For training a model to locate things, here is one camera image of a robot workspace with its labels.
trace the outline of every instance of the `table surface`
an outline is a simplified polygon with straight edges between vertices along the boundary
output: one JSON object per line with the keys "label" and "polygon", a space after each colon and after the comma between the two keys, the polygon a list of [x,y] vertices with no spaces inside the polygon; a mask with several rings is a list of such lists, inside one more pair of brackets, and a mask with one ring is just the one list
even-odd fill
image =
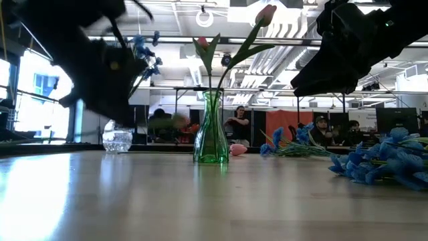
{"label": "table surface", "polygon": [[102,151],[0,159],[0,240],[426,240],[428,197],[325,159]]}

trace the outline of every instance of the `red tulip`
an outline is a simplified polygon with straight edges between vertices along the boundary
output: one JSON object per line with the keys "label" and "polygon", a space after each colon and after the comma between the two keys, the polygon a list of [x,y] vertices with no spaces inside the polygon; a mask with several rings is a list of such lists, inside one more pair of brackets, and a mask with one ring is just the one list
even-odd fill
{"label": "red tulip", "polygon": [[233,144],[230,146],[229,150],[233,156],[237,156],[240,154],[244,154],[247,151],[247,147],[244,147],[241,144]]}
{"label": "red tulip", "polygon": [[276,6],[272,6],[270,4],[266,5],[265,8],[263,8],[259,14],[257,14],[257,17],[255,17],[255,23],[258,23],[262,18],[263,23],[261,24],[262,27],[268,26],[272,19],[274,18],[274,13],[276,11]]}
{"label": "red tulip", "polygon": [[208,49],[209,44],[208,44],[207,39],[205,37],[200,37],[197,40],[197,42],[204,50]]}

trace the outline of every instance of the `black monitor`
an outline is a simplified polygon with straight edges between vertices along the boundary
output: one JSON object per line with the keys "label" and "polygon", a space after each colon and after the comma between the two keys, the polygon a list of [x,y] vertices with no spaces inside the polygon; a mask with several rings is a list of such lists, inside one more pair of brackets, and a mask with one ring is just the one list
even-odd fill
{"label": "black monitor", "polygon": [[377,131],[389,134],[395,127],[404,127],[409,134],[418,133],[416,108],[376,108]]}

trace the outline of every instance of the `green glass vase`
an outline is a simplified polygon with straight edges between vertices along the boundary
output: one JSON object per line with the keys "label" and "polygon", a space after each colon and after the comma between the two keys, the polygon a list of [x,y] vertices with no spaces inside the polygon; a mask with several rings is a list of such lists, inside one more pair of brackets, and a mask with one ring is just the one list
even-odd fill
{"label": "green glass vase", "polygon": [[229,146],[221,120],[219,118],[219,99],[215,100],[215,91],[205,91],[205,112],[199,127],[193,149],[193,161],[198,163],[228,163]]}

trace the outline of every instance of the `red partition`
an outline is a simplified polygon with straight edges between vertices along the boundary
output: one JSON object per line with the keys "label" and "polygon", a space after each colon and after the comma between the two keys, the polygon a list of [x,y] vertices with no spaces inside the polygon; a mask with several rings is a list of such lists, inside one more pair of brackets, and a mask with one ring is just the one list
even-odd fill
{"label": "red partition", "polygon": [[[284,128],[284,136],[288,140],[292,140],[292,134],[288,129],[288,126],[293,126],[297,129],[297,111],[268,111],[266,112],[266,134],[270,137],[274,134],[274,131],[280,127]],[[312,112],[301,112],[300,113],[300,122],[302,124],[309,124],[312,122],[313,116]]]}

